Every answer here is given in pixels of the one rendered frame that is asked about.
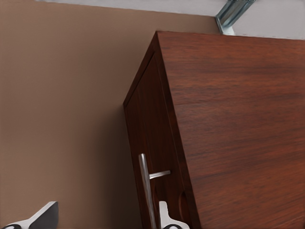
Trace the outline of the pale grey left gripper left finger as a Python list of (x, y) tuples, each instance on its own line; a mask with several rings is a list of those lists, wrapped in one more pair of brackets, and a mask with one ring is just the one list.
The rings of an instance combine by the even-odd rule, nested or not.
[(56, 229), (59, 222), (59, 205), (51, 201), (28, 219), (13, 222), (1, 229)]

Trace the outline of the dark brown wooden cabinet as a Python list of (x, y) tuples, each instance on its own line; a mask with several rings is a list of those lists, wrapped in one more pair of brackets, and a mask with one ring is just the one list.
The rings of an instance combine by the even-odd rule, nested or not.
[(158, 31), (190, 229), (305, 229), (305, 41)]

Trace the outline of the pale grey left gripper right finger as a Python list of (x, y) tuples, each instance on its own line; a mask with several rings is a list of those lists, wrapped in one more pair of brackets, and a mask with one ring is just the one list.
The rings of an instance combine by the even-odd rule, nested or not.
[(159, 216), (161, 229), (190, 229), (186, 223), (174, 220), (169, 216), (167, 203), (165, 201), (159, 201)]

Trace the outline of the silver frame post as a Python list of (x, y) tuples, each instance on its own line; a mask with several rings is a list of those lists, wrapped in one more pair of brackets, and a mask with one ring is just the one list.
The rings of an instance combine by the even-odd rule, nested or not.
[(215, 16), (220, 33), (235, 36), (233, 25), (255, 2), (256, 0), (227, 0)]

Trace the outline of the dark brown wooden drawer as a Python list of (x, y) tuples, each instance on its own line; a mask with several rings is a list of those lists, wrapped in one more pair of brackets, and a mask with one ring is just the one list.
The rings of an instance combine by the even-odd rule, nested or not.
[(192, 226), (157, 60), (152, 57), (125, 107), (138, 200), (145, 229), (151, 226), (139, 155), (145, 154), (149, 173), (171, 173), (151, 180), (153, 209), (166, 201), (169, 215)]

